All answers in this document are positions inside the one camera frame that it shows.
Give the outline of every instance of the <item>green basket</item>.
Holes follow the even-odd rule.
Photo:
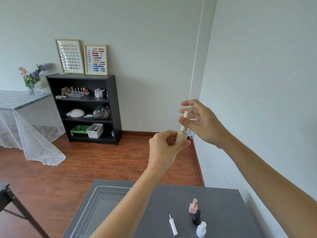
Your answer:
[[[86,126],[86,125],[77,125],[75,128],[73,128],[70,133],[73,136],[73,133],[75,134],[88,134],[87,133],[87,128],[89,128],[90,126]]]

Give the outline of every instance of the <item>wooden picture frame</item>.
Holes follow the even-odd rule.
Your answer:
[[[89,75],[108,75],[107,45],[84,45],[85,70]]]
[[[55,39],[63,73],[85,74],[81,44],[78,39]]]

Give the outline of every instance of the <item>wooden floor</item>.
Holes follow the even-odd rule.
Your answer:
[[[123,136],[119,145],[69,143],[64,135],[54,144],[66,155],[59,166],[26,161],[23,152],[0,147],[0,182],[12,191],[51,238],[60,238],[94,179],[136,181],[145,170],[149,137]],[[160,183],[200,186],[191,146],[182,150]],[[16,211],[10,204],[7,209]],[[1,238],[37,238],[26,220],[0,212]]]

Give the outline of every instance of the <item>white storage bin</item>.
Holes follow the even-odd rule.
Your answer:
[[[94,123],[87,129],[88,137],[97,139],[100,137],[100,135],[103,133],[103,124],[100,123]]]

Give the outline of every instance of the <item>forearm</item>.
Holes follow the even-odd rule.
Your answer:
[[[90,238],[132,237],[162,174],[146,169]]]
[[[234,136],[230,135],[223,150],[290,238],[316,237],[317,202],[312,197]]]

